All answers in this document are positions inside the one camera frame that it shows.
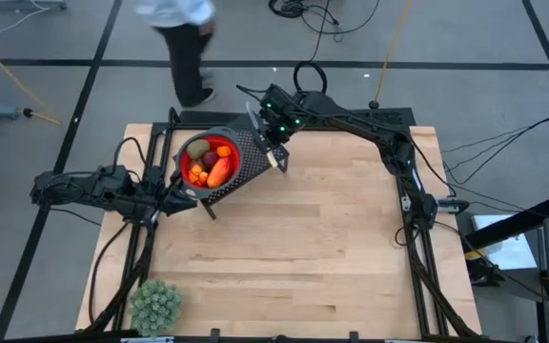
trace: colander handle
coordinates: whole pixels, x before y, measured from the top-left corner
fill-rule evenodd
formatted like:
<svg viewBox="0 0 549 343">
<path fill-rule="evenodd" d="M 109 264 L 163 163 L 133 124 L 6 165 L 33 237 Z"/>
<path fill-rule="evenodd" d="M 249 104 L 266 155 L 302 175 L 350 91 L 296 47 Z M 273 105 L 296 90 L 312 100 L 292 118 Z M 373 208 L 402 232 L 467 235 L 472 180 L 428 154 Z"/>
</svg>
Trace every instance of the colander handle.
<svg viewBox="0 0 549 343">
<path fill-rule="evenodd" d="M 213 190 L 201 190 L 196 187 L 191 187 L 185 182 L 181 183 L 179 190 L 194 200 L 206 199 L 213 192 Z"/>
</svg>

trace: yellow cable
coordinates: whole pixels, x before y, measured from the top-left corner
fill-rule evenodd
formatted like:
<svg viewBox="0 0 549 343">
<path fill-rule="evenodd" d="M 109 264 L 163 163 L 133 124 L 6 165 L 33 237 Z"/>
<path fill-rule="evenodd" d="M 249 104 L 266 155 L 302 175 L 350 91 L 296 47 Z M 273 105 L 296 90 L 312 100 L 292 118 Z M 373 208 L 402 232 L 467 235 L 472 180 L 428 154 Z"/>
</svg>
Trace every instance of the yellow cable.
<svg viewBox="0 0 549 343">
<path fill-rule="evenodd" d="M 56 124 L 56 125 L 61 125 L 61 122 L 59 122 L 58 120 L 52 119 L 52 118 L 48 117 L 47 115 L 40 114 L 40 113 L 35 112 L 35 111 L 32 111 L 32 112 L 30 113 L 30 115 L 34 115 L 34 116 L 36 116 L 36 117 L 38 117 L 38 118 L 40 118 L 40 119 L 44 119 L 44 120 L 49 121 L 49 122 L 51 122 L 51 123 L 53 123 L 53 124 Z"/>
<path fill-rule="evenodd" d="M 404 12 L 399 17 L 399 20 L 397 21 L 397 28 L 396 33 L 393 35 L 393 40 L 391 41 L 391 44 L 389 45 L 389 50 L 387 50 L 387 55 L 385 56 L 385 63 L 382 65 L 382 73 L 380 75 L 380 81 L 378 81 L 378 89 L 376 90 L 376 96 L 374 97 L 374 101 L 378 101 L 378 97 L 380 96 L 380 89 L 382 89 L 382 84 L 385 81 L 385 73 L 387 73 L 387 65 L 389 64 L 389 58 L 391 57 L 391 53 L 393 52 L 394 47 L 396 46 L 397 37 L 399 36 L 399 33 L 401 32 L 401 28 L 404 26 L 404 21 L 406 20 L 406 16 L 408 16 L 408 10 L 410 9 L 410 4 L 412 3 L 412 0 L 406 1 L 406 7 L 404 7 Z"/>
<path fill-rule="evenodd" d="M 16 76 L 14 76 L 13 73 L 0 61 L 0 68 L 11 78 L 12 81 L 18 86 L 18 88 L 23 91 L 26 95 L 29 96 L 29 98 L 33 99 L 37 104 L 39 104 L 43 109 L 47 110 L 50 107 L 46 105 L 44 101 L 42 101 L 37 95 L 35 95 L 32 91 L 30 91 Z M 35 115 L 38 118 L 46 119 L 54 124 L 61 125 L 61 123 L 53 118 L 47 117 L 46 115 L 40 114 Z"/>
</svg>

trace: wooden tabletop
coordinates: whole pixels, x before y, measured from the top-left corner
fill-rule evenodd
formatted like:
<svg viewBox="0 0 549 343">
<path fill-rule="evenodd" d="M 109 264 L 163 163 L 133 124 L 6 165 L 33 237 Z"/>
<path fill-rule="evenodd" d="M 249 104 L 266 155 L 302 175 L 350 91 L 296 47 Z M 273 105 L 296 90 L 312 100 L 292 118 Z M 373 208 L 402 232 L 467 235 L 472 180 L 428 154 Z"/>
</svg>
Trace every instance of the wooden tabletop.
<svg viewBox="0 0 549 343">
<path fill-rule="evenodd" d="M 411 130 L 444 175 L 435 129 Z M 150 124 L 130 124 L 125 136 L 136 137 L 145 151 L 150 131 Z M 175 131 L 171 156 L 196 133 Z M 223 199 L 213 207 L 215 221 L 200 205 L 160 216 L 150 278 L 176 285 L 184 296 L 172 334 L 208 335 L 219 328 L 223 336 L 346 338 L 358 331 L 362 338 L 420 338 L 407 252 L 394 242 L 402 226 L 396 182 L 378 149 L 333 131 L 298 133 L 286 148 L 291 155 L 287 173 L 267 171 Z M 119 162 L 143 171 L 132 144 L 124 147 Z M 448 194 L 420 157 L 417 164 L 428 192 Z M 169 173 L 173 169 L 171 162 Z M 437 220 L 456 225 L 450 214 Z M 117 213 L 105 214 L 94 258 L 121 226 Z M 95 315 L 120 285 L 130 232 L 101 261 Z M 458 236 L 435 225 L 431 237 L 443 293 L 480 332 Z M 89 325 L 89 288 L 90 282 L 78 329 Z M 430 331 L 436 333 L 426 298 Z"/>
</svg>

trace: potato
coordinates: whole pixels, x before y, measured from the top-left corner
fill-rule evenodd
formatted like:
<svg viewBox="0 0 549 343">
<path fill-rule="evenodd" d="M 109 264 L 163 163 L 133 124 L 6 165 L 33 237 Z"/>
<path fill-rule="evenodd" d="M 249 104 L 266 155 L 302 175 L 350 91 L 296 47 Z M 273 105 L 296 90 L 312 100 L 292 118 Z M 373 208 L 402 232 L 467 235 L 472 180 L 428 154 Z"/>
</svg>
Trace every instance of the potato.
<svg viewBox="0 0 549 343">
<path fill-rule="evenodd" d="M 186 152 L 191 159 L 197 160 L 202 157 L 205 152 L 211 149 L 211 145 L 204 139 L 196 139 L 192 143 L 188 144 Z"/>
</svg>

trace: black shoe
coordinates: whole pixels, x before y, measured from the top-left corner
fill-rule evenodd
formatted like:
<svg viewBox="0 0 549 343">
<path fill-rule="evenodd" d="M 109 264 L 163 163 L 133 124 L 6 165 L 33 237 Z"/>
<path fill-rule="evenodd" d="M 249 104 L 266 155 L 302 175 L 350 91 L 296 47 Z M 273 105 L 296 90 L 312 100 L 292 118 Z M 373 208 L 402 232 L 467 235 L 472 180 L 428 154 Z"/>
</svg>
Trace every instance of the black shoe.
<svg viewBox="0 0 549 343">
<path fill-rule="evenodd" d="M 211 100 L 213 100 L 215 98 L 215 91 L 214 89 L 203 89 L 202 90 L 202 96 L 200 97 L 200 99 L 198 101 L 196 101 L 195 103 L 193 104 L 190 104 L 190 105 L 182 105 L 184 108 L 192 108 L 192 107 L 196 107 L 196 106 L 199 106 L 199 105 L 202 105 L 202 104 L 206 104 L 208 102 L 210 102 Z"/>
</svg>

